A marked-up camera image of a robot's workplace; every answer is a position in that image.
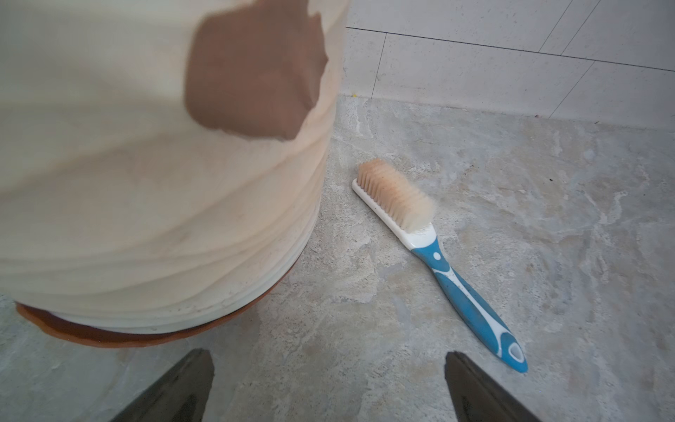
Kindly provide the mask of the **cream ceramic pot with soil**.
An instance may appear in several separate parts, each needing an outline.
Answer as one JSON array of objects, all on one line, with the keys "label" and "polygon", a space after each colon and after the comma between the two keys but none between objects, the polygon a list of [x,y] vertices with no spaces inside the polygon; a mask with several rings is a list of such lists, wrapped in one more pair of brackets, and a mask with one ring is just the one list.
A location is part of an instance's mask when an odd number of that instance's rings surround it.
[{"label": "cream ceramic pot with soil", "polygon": [[241,309],[316,224],[346,1],[4,1],[1,291],[110,332]]}]

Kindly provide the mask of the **blue white scrub brush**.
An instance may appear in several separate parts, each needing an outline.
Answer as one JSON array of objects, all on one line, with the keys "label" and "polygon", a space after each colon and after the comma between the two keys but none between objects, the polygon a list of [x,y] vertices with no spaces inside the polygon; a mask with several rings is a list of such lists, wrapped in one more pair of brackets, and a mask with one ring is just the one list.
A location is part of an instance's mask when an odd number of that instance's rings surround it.
[{"label": "blue white scrub brush", "polygon": [[433,200],[381,159],[360,164],[352,188],[399,241],[430,268],[444,295],[476,337],[504,364],[527,372],[525,353],[512,331],[446,259],[432,225],[436,210]]}]

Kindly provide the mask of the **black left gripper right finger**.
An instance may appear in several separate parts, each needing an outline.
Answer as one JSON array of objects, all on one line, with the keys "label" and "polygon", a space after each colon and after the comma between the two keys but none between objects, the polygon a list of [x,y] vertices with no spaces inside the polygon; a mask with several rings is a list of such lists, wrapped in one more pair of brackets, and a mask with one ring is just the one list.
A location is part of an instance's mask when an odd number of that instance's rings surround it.
[{"label": "black left gripper right finger", "polygon": [[446,354],[445,379],[460,422],[541,422],[465,353]]}]

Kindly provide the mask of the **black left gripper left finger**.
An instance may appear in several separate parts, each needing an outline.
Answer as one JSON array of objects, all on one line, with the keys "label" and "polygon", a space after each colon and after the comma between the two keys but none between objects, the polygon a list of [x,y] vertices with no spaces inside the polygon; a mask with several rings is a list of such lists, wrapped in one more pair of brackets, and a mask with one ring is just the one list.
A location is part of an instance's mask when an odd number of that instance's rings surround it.
[{"label": "black left gripper left finger", "polygon": [[112,422],[202,421],[213,380],[211,353],[207,349],[193,349]]}]

